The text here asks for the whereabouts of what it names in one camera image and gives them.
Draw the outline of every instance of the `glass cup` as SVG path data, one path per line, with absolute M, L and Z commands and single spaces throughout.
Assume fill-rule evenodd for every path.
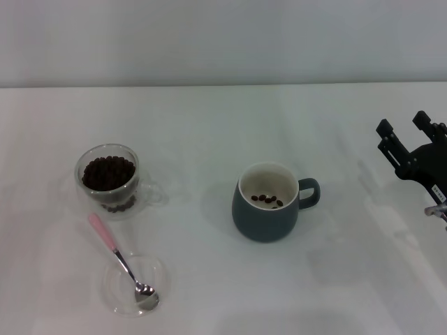
M 124 185 L 111 191 L 95 191 L 84 185 L 85 168 L 96 158 L 124 157 L 135 166 L 133 176 Z M 75 167 L 78 197 L 90 212 L 121 220 L 136 214 L 146 204 L 160 204 L 165 199 L 161 188 L 151 181 L 149 174 L 140 167 L 136 153 L 121 144 L 102 144 L 90 149 L 79 158 Z

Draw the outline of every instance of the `glass saucer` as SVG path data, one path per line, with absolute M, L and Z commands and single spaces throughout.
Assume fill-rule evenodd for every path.
M 152 286 L 160 296 L 160 304 L 166 296 L 168 279 L 166 269 L 155 257 L 147 255 L 125 255 L 127 264 L 132 269 L 135 277 L 141 282 Z M 141 306 L 145 301 L 136 302 L 135 284 L 121 265 L 110 263 L 105 268 L 101 279 L 101 299 L 106 307 L 120 316 L 137 318 L 147 315 L 152 311 L 146 311 Z

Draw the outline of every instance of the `mug rim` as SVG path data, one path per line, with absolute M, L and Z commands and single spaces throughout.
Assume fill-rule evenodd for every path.
M 258 165 L 267 165 L 267 164 L 270 164 L 270 165 L 276 165 L 276 166 L 279 166 L 279 167 L 285 169 L 285 171 L 289 172 L 289 173 L 291 174 L 291 176 L 293 177 L 293 179 L 295 180 L 295 183 L 296 183 L 296 192 L 295 192 L 295 195 L 293 196 L 292 200 L 291 200 L 288 204 L 284 205 L 283 207 L 274 208 L 274 209 L 273 209 L 273 208 L 262 208 L 262 207 L 258 207 L 258 206 L 256 206 L 256 205 L 252 204 L 252 203 L 245 197 L 245 195 L 244 195 L 244 193 L 242 192 L 242 189 L 241 189 L 241 187 L 240 187 L 240 181 L 242 180 L 243 176 L 244 176 L 248 171 L 250 171 L 250 169 L 252 169 L 252 168 L 254 168 L 255 166 L 258 166 Z M 280 163 L 277 163 L 277 162 L 266 161 L 266 162 L 254 163 L 254 164 L 251 164 L 250 166 L 246 167 L 245 170 L 244 170 L 244 171 L 242 172 L 242 174 L 240 175 L 238 181 L 237 181 L 237 189 L 239 190 L 239 193 L 241 194 L 242 198 L 244 198 L 244 200 L 245 200 L 247 203 L 249 203 L 251 206 L 253 206 L 254 208 L 256 208 L 256 209 L 260 209 L 260 210 L 262 210 L 262 211 L 279 211 L 279 210 L 281 210 L 281 209 L 285 209 L 285 208 L 287 208 L 288 206 L 290 206 L 291 204 L 293 204 L 293 203 L 295 202 L 297 196 L 300 194 L 300 182 L 297 180 L 295 174 L 294 174 L 288 167 L 286 167 L 286 166 L 284 166 L 284 165 L 282 165 L 282 164 L 280 164 Z
M 129 179 L 128 182 L 126 182 L 124 185 L 121 185 L 119 188 L 114 188 L 113 190 L 110 191 L 95 191 L 92 190 L 91 188 L 88 188 L 84 185 L 84 183 L 80 180 L 79 175 L 78 175 L 78 170 L 79 170 L 79 166 L 81 165 L 81 161 L 82 159 L 88 155 L 91 154 L 94 151 L 97 151 L 100 148 L 106 148 L 106 147 L 119 147 L 120 149 L 124 149 L 126 151 L 128 151 L 130 153 L 130 155 L 132 155 L 135 159 L 135 172 L 133 173 L 133 176 Z M 127 186 L 130 186 L 130 184 L 132 184 L 132 182 L 135 180 L 135 178 L 139 175 L 139 167 L 140 167 L 140 162 L 138 161 L 138 156 L 137 154 L 134 152 L 134 150 L 132 150 L 129 147 L 126 147 L 125 145 L 122 144 L 117 144 L 117 143 L 107 143 L 107 144 L 100 144 L 97 145 L 94 148 L 91 148 L 90 150 L 87 150 L 77 161 L 76 166 L 75 166 L 75 180 L 76 180 L 76 184 L 78 186 L 80 186 L 82 189 L 84 189 L 84 191 L 88 194 L 92 194 L 92 195 L 102 195 L 102 194 L 113 194 L 113 193 L 118 193 L 123 189 L 126 189 Z

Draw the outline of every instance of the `small glass dish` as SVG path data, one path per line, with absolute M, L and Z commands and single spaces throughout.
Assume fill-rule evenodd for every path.
M 146 255 L 127 255 L 126 261 L 133 274 L 141 282 L 150 285 L 160 296 L 160 304 L 167 295 L 168 278 L 165 267 L 158 258 Z M 152 311 L 142 308 L 145 300 L 136 302 L 135 284 L 117 262 L 105 268 L 101 279 L 101 299 L 106 307 L 120 316 L 137 318 Z
M 124 157 L 135 166 L 133 176 L 124 185 L 111 191 L 95 191 L 84 185 L 85 168 L 96 158 Z M 79 158 L 75 167 L 78 199 L 89 213 L 97 213 L 108 220 L 123 220 L 141 211 L 146 204 L 162 204 L 165 195 L 149 174 L 140 167 L 137 154 L 121 144 L 102 144 Z

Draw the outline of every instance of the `glass cup handle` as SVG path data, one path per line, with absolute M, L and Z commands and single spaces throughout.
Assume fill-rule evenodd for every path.
M 140 178 L 140 191 L 142 199 L 148 204 L 163 204 L 166 201 L 166 194 L 163 189 L 152 181 L 147 173 Z

